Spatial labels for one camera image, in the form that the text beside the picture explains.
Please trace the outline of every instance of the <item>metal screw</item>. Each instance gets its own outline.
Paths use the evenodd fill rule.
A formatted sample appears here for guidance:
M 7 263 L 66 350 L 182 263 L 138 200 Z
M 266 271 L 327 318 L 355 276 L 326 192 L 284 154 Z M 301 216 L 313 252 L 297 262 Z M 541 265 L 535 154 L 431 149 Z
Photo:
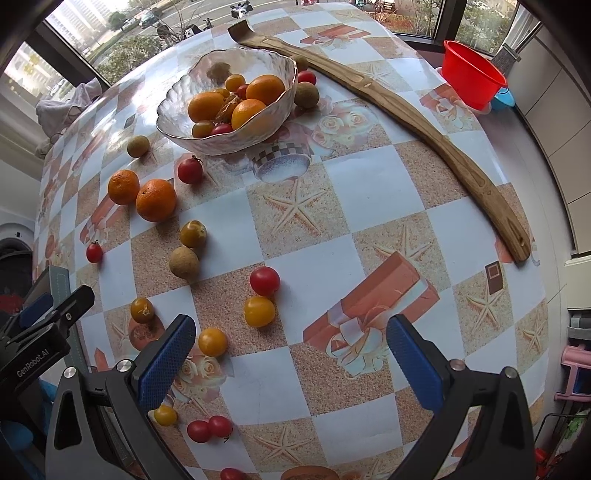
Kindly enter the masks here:
M 449 361 L 449 366 L 456 372 L 461 372 L 462 370 L 466 369 L 466 364 L 463 362 L 463 360 L 458 360 L 457 358 L 451 359 Z
M 509 378 L 517 378 L 517 370 L 513 367 L 505 367 L 503 372 Z
M 72 378 L 74 375 L 76 375 L 76 367 L 68 367 L 64 370 L 64 377 Z
M 117 370 L 120 372 L 127 372 L 131 368 L 131 360 L 122 360 L 117 364 Z

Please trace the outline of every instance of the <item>glass bowl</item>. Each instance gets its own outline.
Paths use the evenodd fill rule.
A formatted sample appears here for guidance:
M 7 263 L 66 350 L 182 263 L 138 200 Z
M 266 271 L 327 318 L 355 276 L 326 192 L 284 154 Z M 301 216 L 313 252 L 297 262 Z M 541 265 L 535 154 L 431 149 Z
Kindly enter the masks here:
M 227 134 L 193 138 L 193 122 L 187 113 L 191 98 L 200 92 L 223 87 L 223 72 L 229 65 L 230 73 L 240 73 L 247 83 L 259 75 L 277 75 L 285 84 L 285 92 L 267 108 L 258 112 L 237 130 Z M 213 50 L 175 83 L 157 109 L 156 127 L 169 140 L 190 152 L 201 155 L 226 155 L 262 142 L 274 134 L 289 116 L 296 95 L 296 63 L 278 53 L 257 48 Z

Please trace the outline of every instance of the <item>blue textured pad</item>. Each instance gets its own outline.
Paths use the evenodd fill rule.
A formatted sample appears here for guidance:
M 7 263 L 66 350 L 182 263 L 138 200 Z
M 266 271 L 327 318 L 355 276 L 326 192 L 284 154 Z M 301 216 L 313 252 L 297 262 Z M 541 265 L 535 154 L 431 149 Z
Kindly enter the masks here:
M 48 292 L 39 295 L 38 298 L 25 308 L 18 317 L 18 324 L 21 329 L 29 328 L 37 320 L 39 320 L 43 314 L 53 307 L 53 297 Z
M 392 317 L 386 341 L 421 406 L 437 413 L 443 406 L 443 382 L 406 328 Z
M 138 405 L 144 414 L 158 408 L 174 377 L 195 344 L 195 322 L 185 317 L 181 325 L 155 355 L 138 381 Z

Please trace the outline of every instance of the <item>wooden stick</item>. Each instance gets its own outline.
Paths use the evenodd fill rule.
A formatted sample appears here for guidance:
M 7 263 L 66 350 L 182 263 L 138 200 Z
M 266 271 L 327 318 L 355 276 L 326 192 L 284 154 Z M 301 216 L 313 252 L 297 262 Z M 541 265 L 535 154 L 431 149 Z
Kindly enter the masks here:
M 390 117 L 408 128 L 431 147 L 454 172 L 457 179 L 496 227 L 501 239 L 517 262 L 531 253 L 530 239 L 515 212 L 478 165 L 435 128 L 420 112 L 400 95 L 381 86 L 368 76 L 334 60 L 304 48 L 294 47 L 275 37 L 253 32 L 246 20 L 228 28 L 230 36 L 245 47 L 264 48 L 282 55 L 301 55 L 311 67 L 339 83 L 360 98 L 373 103 Z

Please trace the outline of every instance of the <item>red bucket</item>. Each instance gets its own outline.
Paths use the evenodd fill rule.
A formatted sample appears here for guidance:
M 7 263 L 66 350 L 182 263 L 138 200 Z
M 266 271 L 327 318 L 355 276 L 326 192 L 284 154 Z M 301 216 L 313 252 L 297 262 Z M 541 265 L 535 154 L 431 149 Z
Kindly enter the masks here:
M 501 87 L 505 76 L 482 55 L 457 41 L 443 42 L 445 56 L 441 76 L 453 87 L 467 106 L 484 110 Z

